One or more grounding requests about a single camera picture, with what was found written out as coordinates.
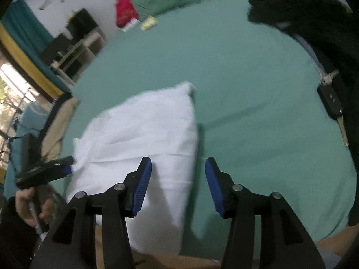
wall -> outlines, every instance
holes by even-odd
[[[45,0],[26,0],[39,21],[55,37],[66,28],[66,20],[72,15],[72,11],[85,8],[94,18],[106,38],[111,38],[117,27],[115,24],[115,0],[52,0],[44,10],[39,7]]]

person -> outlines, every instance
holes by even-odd
[[[11,197],[1,212],[0,267],[1,269],[28,269],[39,245],[28,201],[34,188],[19,190]],[[54,211],[54,201],[49,197],[41,207],[39,218],[49,222]]]

white cloth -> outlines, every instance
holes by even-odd
[[[143,156],[152,160],[142,210],[126,219],[131,247],[139,252],[178,254],[181,248],[198,141],[192,91],[184,82],[131,97],[102,112],[74,139],[67,201],[78,191],[104,192],[136,171]]]

green bed sheet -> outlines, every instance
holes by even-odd
[[[279,191],[315,241],[343,229],[356,172],[336,122],[317,95],[319,76],[292,38],[248,22],[247,0],[203,0],[109,41],[73,88],[81,103],[63,155],[90,119],[143,92],[184,80],[194,95],[200,147],[182,254],[221,258],[229,221],[216,213],[204,175],[214,157],[254,193]],[[55,186],[63,192],[64,181]]]

silver rivet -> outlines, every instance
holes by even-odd
[[[79,192],[77,192],[76,194],[75,194],[75,197],[77,198],[77,199],[81,199],[82,197],[84,197],[85,196],[85,192],[83,192],[83,191],[79,191]]]
[[[124,187],[125,187],[125,185],[124,185],[123,183],[117,183],[117,184],[114,186],[114,189],[117,190],[117,191],[120,191],[120,190],[122,190]]]
[[[240,185],[240,184],[234,184],[233,186],[232,186],[232,189],[234,190],[234,191],[242,191],[242,189],[243,189],[243,186],[242,185]]]
[[[282,198],[282,194],[280,194],[279,192],[273,192],[272,196],[275,199],[281,199]]]

